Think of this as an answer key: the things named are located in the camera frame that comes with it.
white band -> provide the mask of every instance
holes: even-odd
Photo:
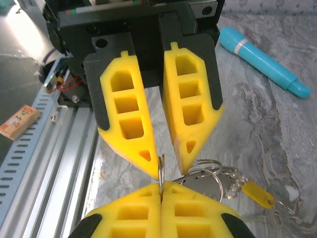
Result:
[[[239,52],[239,50],[241,49],[241,47],[242,47],[245,43],[247,43],[247,42],[248,42],[248,40],[247,40],[246,38],[244,38],[242,41],[240,41],[240,42],[237,44],[236,48],[234,49],[234,53],[237,55],[238,52]]]

triangular hole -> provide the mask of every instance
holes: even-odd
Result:
[[[142,150],[139,152],[139,155],[141,155],[144,159],[146,159],[147,161],[151,161],[151,155],[150,152],[148,150]]]
[[[187,141],[186,146],[187,146],[187,153],[188,154],[190,154],[193,151],[195,145],[196,145],[196,141],[194,141],[194,140]]]

metal bolt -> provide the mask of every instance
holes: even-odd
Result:
[[[77,97],[76,95],[73,95],[71,97],[71,100],[73,101],[73,103],[78,103],[79,102],[79,97]]]
[[[52,115],[51,116],[51,121],[52,122],[56,122],[57,121],[58,116],[57,115]]]

